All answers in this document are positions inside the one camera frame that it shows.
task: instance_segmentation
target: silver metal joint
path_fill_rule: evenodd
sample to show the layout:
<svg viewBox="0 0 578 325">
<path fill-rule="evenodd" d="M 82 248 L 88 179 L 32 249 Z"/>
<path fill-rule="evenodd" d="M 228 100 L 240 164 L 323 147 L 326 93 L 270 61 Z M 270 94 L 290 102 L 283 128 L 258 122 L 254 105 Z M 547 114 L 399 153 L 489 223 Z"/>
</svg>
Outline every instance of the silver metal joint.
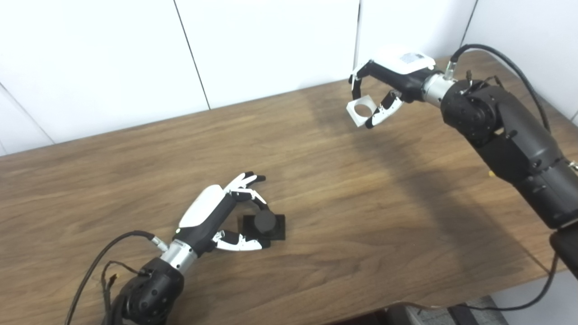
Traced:
<svg viewBox="0 0 578 325">
<path fill-rule="evenodd" d="M 453 80 L 454 79 L 454 72 L 455 72 L 455 68 L 458 65 L 457 62 L 448 62 L 447 63 L 447 68 L 446 68 L 446 74 L 443 76 L 444 79 L 446 80 Z"/>
<path fill-rule="evenodd" d="M 164 241 L 161 240 L 161 238 L 157 236 L 153 238 L 152 242 L 153 244 L 157 245 L 157 248 L 159 248 L 163 252 L 169 250 L 169 245 L 167 245 Z"/>
<path fill-rule="evenodd" d="M 423 85 L 423 100 L 435 107 L 440 107 L 442 105 L 443 97 L 454 83 L 454 79 L 446 80 L 441 73 L 436 73 L 430 76 Z"/>
<path fill-rule="evenodd" d="M 161 255 L 161 260 L 169 263 L 181 274 L 184 274 L 196 259 L 197 254 L 192 247 L 178 239 L 175 239 L 169 249 Z"/>
</svg>

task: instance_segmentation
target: white wall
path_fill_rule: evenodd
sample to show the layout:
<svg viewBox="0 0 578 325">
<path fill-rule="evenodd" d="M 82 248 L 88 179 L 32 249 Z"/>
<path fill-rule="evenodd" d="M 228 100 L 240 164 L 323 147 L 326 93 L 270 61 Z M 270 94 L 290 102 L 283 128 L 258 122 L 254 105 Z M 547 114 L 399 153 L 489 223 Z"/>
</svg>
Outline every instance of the white wall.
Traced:
<svg viewBox="0 0 578 325">
<path fill-rule="evenodd" d="M 57 143 L 208 109 L 171 0 L 2 1 L 0 83 Z"/>
<path fill-rule="evenodd" d="M 404 44 L 433 58 L 453 54 L 474 4 L 475 0 L 361 0 L 356 64 L 368 61 L 385 43 Z"/>
<path fill-rule="evenodd" d="M 537 92 L 576 123 L 576 13 L 576 0 L 479 0 L 465 43 L 510 57 Z"/>
<path fill-rule="evenodd" d="M 0 84 L 0 156 L 53 143 Z"/>
<path fill-rule="evenodd" d="M 359 0 L 177 0 L 211 108 L 347 79 Z"/>
</svg>

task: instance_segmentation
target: black square base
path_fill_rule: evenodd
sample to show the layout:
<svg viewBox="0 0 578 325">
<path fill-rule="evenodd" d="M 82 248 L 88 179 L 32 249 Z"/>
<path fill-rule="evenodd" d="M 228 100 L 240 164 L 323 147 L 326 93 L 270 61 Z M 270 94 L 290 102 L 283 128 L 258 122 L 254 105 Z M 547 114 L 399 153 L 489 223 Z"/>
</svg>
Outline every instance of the black square base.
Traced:
<svg viewBox="0 0 578 325">
<path fill-rule="evenodd" d="M 271 236 L 266 236 L 260 233 L 257 229 L 255 229 L 253 220 L 255 219 L 255 215 L 250 216 L 243 216 L 243 229 L 241 230 L 241 234 L 257 238 L 257 239 L 268 239 L 270 241 L 284 241 L 285 240 L 285 215 L 275 215 L 277 219 L 277 223 L 279 225 L 279 229 L 277 232 Z"/>
</svg>

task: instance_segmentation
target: floor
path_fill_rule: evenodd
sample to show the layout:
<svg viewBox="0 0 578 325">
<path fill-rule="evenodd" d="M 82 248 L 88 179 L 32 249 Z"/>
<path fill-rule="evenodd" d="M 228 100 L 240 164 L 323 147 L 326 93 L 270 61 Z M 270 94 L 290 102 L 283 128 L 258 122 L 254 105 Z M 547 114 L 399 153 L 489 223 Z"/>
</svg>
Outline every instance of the floor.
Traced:
<svg viewBox="0 0 578 325">
<path fill-rule="evenodd" d="M 496 306 L 489 296 L 468 301 L 467 304 L 477 307 Z M 408 316 L 398 317 L 399 314 L 397 312 L 403 315 L 409 314 L 409 318 L 412 319 L 411 325 L 455 325 L 453 318 L 446 309 L 426 311 L 414 307 L 407 307 L 407 309 L 400 309 L 400 307 L 398 307 L 396 311 L 393 311 L 393 308 L 389 311 L 377 311 L 334 325 L 407 325 Z M 508 325 L 500 312 L 472 311 L 472 314 L 477 325 Z M 475 324 L 473 320 L 471 323 L 464 323 L 462 325 L 471 324 Z"/>
<path fill-rule="evenodd" d="M 496 305 L 490 296 L 468 301 L 468 305 L 476 307 L 489 307 Z M 423 325 L 453 325 L 454 321 L 446 309 L 438 311 L 420 311 L 417 308 L 413 312 L 419 316 Z M 472 311 L 479 325 L 508 325 L 502 313 L 495 311 Z"/>
</svg>

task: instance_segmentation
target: metal cylinder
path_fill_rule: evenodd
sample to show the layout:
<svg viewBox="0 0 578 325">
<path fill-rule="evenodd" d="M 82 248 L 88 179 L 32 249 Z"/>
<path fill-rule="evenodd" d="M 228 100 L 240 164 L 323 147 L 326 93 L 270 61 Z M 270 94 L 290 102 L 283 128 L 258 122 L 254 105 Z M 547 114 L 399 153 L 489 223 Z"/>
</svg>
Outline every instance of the metal cylinder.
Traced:
<svg viewBox="0 0 578 325">
<path fill-rule="evenodd" d="M 192 247 L 175 239 L 169 249 L 161 255 L 161 260 L 169 263 L 173 268 L 184 274 L 197 259 Z"/>
<path fill-rule="evenodd" d="M 446 80 L 441 73 L 430 76 L 423 85 L 423 100 L 439 108 L 443 97 L 454 83 L 455 80 Z"/>
</svg>

